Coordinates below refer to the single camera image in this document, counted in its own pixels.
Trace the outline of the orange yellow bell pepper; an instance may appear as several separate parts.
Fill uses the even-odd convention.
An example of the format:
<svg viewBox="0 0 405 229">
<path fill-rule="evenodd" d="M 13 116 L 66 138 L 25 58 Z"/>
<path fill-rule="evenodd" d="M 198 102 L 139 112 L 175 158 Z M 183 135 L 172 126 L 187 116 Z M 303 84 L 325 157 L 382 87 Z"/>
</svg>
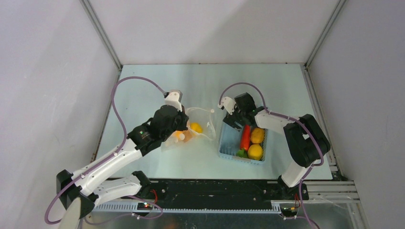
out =
<svg viewBox="0 0 405 229">
<path fill-rule="evenodd" d="M 174 142 L 188 142 L 189 140 L 191 140 L 193 138 L 193 134 L 190 130 L 186 130 L 186 131 L 175 131 L 173 133 L 174 136 Z"/>
</svg>

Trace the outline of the clear dotted zip top bag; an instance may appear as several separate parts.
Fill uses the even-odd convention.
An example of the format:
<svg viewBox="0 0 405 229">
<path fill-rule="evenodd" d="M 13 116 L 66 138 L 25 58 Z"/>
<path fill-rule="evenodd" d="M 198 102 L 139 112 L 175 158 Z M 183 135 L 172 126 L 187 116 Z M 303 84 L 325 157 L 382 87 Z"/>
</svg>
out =
<svg viewBox="0 0 405 229">
<path fill-rule="evenodd" d="M 162 143 L 162 152 L 179 149 L 181 146 L 196 139 L 205 138 L 214 140 L 216 138 L 216 131 L 213 124 L 214 112 L 215 110 L 213 109 L 207 110 L 199 107 L 186 108 L 185 113 L 189 117 L 186 124 L 188 130 L 175 131 L 167 141 Z"/>
</svg>

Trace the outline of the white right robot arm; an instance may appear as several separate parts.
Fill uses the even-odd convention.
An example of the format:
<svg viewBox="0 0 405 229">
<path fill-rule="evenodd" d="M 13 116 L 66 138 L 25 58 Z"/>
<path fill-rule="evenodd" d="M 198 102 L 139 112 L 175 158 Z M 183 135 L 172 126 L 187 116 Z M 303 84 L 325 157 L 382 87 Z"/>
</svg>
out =
<svg viewBox="0 0 405 229">
<path fill-rule="evenodd" d="M 285 137 L 292 162 L 280 176 L 278 194 L 291 199 L 297 193 L 296 185 L 313 166 L 322 165 L 324 155 L 331 145 L 315 117 L 305 114 L 292 117 L 270 111 L 265 105 L 257 106 L 249 93 L 235 98 L 220 98 L 218 107 L 227 112 L 223 121 L 230 127 L 241 130 L 245 125 L 270 130 Z"/>
</svg>

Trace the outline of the red chili pepper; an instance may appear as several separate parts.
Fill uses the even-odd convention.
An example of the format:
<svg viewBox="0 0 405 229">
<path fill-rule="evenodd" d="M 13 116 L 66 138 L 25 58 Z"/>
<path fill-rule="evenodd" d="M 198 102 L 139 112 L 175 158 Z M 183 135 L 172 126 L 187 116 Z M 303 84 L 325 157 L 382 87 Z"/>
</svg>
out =
<svg viewBox="0 0 405 229">
<path fill-rule="evenodd" d="M 248 151 L 250 147 L 250 126 L 245 125 L 242 131 L 241 140 L 240 140 L 240 149 Z"/>
</svg>

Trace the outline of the yellow round fruit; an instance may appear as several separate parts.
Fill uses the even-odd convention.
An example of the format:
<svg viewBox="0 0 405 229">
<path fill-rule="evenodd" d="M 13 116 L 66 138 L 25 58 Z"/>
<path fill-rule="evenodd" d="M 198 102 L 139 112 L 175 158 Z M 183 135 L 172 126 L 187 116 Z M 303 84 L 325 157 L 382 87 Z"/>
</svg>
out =
<svg viewBox="0 0 405 229">
<path fill-rule="evenodd" d="M 265 138 L 265 130 L 256 127 L 250 135 L 250 141 L 252 144 L 261 144 Z"/>
</svg>

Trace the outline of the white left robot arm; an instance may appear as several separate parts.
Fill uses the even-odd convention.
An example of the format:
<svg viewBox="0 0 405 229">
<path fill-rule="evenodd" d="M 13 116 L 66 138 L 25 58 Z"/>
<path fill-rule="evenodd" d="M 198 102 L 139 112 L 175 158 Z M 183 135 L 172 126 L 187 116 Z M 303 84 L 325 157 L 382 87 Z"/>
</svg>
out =
<svg viewBox="0 0 405 229">
<path fill-rule="evenodd" d="M 56 176 L 57 196 L 64 208 L 69 208 L 74 199 L 80 198 L 79 217 L 83 218 L 96 206 L 117 198 L 147 198 L 151 182 L 142 171 L 115 180 L 110 180 L 110 176 L 159 148 L 175 131 L 187 130 L 188 120 L 183 106 L 163 105 L 152 118 L 129 132 L 122 146 L 118 145 L 102 158 L 73 173 L 59 172 Z"/>
</svg>

